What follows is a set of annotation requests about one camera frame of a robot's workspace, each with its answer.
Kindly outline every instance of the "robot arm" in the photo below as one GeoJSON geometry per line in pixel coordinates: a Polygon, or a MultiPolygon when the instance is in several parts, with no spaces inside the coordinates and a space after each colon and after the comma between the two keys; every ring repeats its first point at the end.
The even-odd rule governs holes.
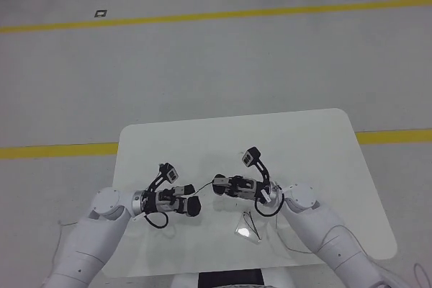
{"type": "Polygon", "coordinates": [[[295,184],[283,190],[282,214],[306,247],[322,259],[348,288],[409,288],[401,278],[370,261],[357,245],[344,221],[311,188],[295,184]]]}
{"type": "Polygon", "coordinates": [[[88,287],[117,249],[131,217],[154,212],[198,215],[201,209],[198,197],[182,197],[194,193],[192,185],[156,192],[164,181],[173,183],[177,178],[173,166],[167,163],[161,165],[159,175],[145,191],[104,188],[97,192],[90,209],[68,236],[60,261],[45,287],[88,287]]]}
{"type": "Polygon", "coordinates": [[[258,149],[253,147],[242,161],[247,167],[255,166],[261,172],[263,182],[242,176],[224,178],[218,174],[213,181],[215,193],[254,200],[257,211],[257,202],[278,207],[276,212],[266,216],[280,211],[307,248],[327,263],[348,288],[379,285],[409,288],[402,279],[369,260],[342,219],[328,205],[316,200],[310,186],[294,184],[282,189],[271,181],[260,156],[258,149]]]}

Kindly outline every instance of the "wire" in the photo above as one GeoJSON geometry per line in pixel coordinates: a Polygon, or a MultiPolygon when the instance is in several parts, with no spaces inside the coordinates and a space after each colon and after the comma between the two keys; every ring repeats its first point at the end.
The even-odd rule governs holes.
{"type": "Polygon", "coordinates": [[[67,227],[67,226],[75,225],[75,224],[77,224],[77,222],[72,222],[72,223],[68,223],[68,224],[61,224],[60,220],[58,220],[59,236],[58,236],[58,242],[56,243],[56,249],[53,252],[53,256],[51,257],[51,269],[50,269],[50,273],[48,273],[48,275],[46,276],[46,278],[43,281],[43,283],[40,286],[40,288],[42,288],[46,284],[46,281],[50,278],[51,274],[55,270],[55,260],[56,260],[56,255],[58,254],[58,250],[59,250],[59,246],[60,246],[60,239],[63,236],[63,228],[67,227]]]}
{"type": "Polygon", "coordinates": [[[429,276],[427,275],[426,270],[424,269],[424,267],[423,267],[421,264],[419,264],[419,263],[415,263],[415,265],[413,266],[413,273],[414,273],[414,275],[415,275],[415,278],[416,278],[416,281],[417,281],[419,287],[420,287],[420,288],[423,288],[423,285],[421,285],[420,282],[419,282],[418,273],[416,273],[416,267],[419,267],[419,269],[423,272],[424,277],[425,277],[426,280],[427,280],[428,288],[431,288],[431,287],[432,287],[432,285],[431,285],[431,280],[429,279],[429,276]]]}
{"type": "Polygon", "coordinates": [[[206,183],[206,184],[203,185],[200,189],[198,189],[195,193],[193,193],[192,196],[194,196],[194,195],[197,194],[200,190],[202,190],[203,188],[205,188],[206,186],[208,186],[208,185],[210,185],[210,184],[212,184],[212,183],[213,183],[213,181],[206,183]]]}
{"type": "Polygon", "coordinates": [[[151,224],[154,228],[157,228],[157,229],[164,229],[164,228],[168,225],[168,222],[169,222],[168,215],[167,215],[165,212],[156,212],[156,213],[161,213],[161,214],[165,215],[165,219],[166,219],[165,225],[158,226],[157,224],[155,224],[154,222],[152,222],[152,221],[147,217],[147,215],[145,215],[144,218],[145,218],[145,219],[147,220],[147,222],[148,222],[149,224],[151,224]]]}
{"type": "Polygon", "coordinates": [[[281,202],[280,202],[280,205],[279,205],[279,207],[275,210],[275,212],[272,213],[272,214],[264,214],[264,213],[262,213],[261,211],[259,211],[259,208],[258,208],[258,200],[259,200],[259,198],[256,198],[256,199],[254,200],[254,209],[257,211],[257,213],[261,214],[261,216],[264,216],[264,217],[272,217],[272,216],[275,216],[275,215],[279,214],[280,209],[281,209],[282,206],[283,206],[283,202],[285,202],[285,195],[282,193],[282,200],[281,200],[281,202]]]}
{"type": "Polygon", "coordinates": [[[258,239],[261,241],[261,237],[259,237],[258,230],[256,229],[256,225],[254,225],[253,218],[251,217],[251,211],[250,211],[250,212],[244,212],[244,213],[243,213],[243,219],[245,220],[246,225],[247,225],[250,229],[252,229],[252,231],[256,234],[256,236],[258,236],[258,239]],[[246,218],[245,218],[246,215],[250,217],[250,220],[251,220],[251,223],[253,224],[253,227],[251,227],[251,226],[250,226],[250,223],[248,223],[248,221],[246,221],[246,218]]]}
{"type": "Polygon", "coordinates": [[[283,246],[285,246],[286,249],[288,249],[290,251],[293,251],[293,252],[298,252],[298,253],[302,253],[302,254],[313,254],[313,252],[301,251],[301,250],[296,250],[296,249],[288,247],[288,245],[283,241],[283,238],[280,236],[279,226],[278,226],[278,219],[279,219],[279,216],[275,215],[275,231],[276,231],[276,234],[279,236],[279,239],[282,242],[283,246]]]}

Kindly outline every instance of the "black cable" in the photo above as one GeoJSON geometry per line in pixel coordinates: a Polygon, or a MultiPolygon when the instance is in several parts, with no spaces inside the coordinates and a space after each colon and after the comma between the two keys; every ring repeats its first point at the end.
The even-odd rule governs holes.
{"type": "Polygon", "coordinates": [[[165,228],[165,227],[168,225],[168,222],[169,222],[168,215],[167,215],[165,212],[156,212],[156,213],[161,213],[161,214],[165,215],[165,219],[166,219],[165,225],[163,225],[163,226],[158,226],[158,225],[155,224],[154,222],[150,221],[150,219],[147,217],[147,215],[144,216],[144,218],[145,218],[145,219],[147,220],[147,222],[148,222],[149,224],[151,224],[152,227],[154,227],[154,228],[157,228],[157,229],[163,229],[163,228],[165,228]]]}
{"type": "Polygon", "coordinates": [[[244,213],[243,213],[243,219],[245,220],[246,225],[247,225],[250,229],[252,229],[252,231],[256,234],[256,236],[258,236],[258,239],[261,240],[261,237],[259,237],[258,230],[256,229],[256,225],[254,225],[253,218],[251,217],[251,211],[250,211],[250,212],[244,212],[244,213]],[[253,227],[251,227],[251,226],[250,226],[250,223],[248,223],[248,221],[246,221],[246,218],[245,218],[246,215],[250,217],[250,220],[251,220],[251,223],[253,224],[253,227]]]}
{"type": "Polygon", "coordinates": [[[212,184],[212,183],[213,183],[213,181],[206,183],[205,185],[202,186],[202,188],[198,189],[195,193],[193,193],[192,196],[194,196],[194,195],[197,194],[200,190],[202,190],[203,188],[205,188],[206,186],[208,186],[208,185],[210,185],[210,184],[212,184]]]}
{"type": "Polygon", "coordinates": [[[277,215],[280,212],[280,209],[283,206],[283,202],[285,202],[285,195],[282,193],[282,201],[280,202],[280,205],[277,208],[277,210],[275,210],[275,212],[272,214],[264,214],[261,211],[259,211],[258,200],[259,200],[259,198],[254,199],[254,209],[256,209],[257,213],[261,214],[261,216],[264,216],[264,217],[272,217],[272,216],[277,215]]]}

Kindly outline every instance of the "clear plastic bag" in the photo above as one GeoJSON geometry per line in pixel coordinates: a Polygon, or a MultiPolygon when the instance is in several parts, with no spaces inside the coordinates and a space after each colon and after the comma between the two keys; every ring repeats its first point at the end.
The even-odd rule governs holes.
{"type": "Polygon", "coordinates": [[[246,240],[259,244],[266,234],[267,220],[256,211],[245,210],[238,221],[235,234],[246,240]]]}

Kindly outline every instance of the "white table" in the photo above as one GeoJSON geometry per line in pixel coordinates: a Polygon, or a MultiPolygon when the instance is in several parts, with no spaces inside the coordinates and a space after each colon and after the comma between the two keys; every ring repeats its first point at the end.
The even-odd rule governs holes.
{"type": "MultiPolygon", "coordinates": [[[[313,186],[318,199],[338,211],[372,257],[395,255],[386,214],[351,123],[339,109],[128,126],[120,135],[113,186],[144,189],[165,162],[179,174],[174,186],[193,184],[198,189],[219,173],[261,180],[254,167],[241,161],[252,146],[281,185],[313,186]]],[[[314,255],[287,251],[271,222],[259,245],[236,236],[241,212],[252,202],[217,196],[211,185],[199,196],[199,216],[170,214],[163,230],[144,219],[130,222],[103,272],[129,277],[321,263],[314,255]]],[[[286,229],[285,219],[279,219],[288,245],[305,249],[286,229]]]]}

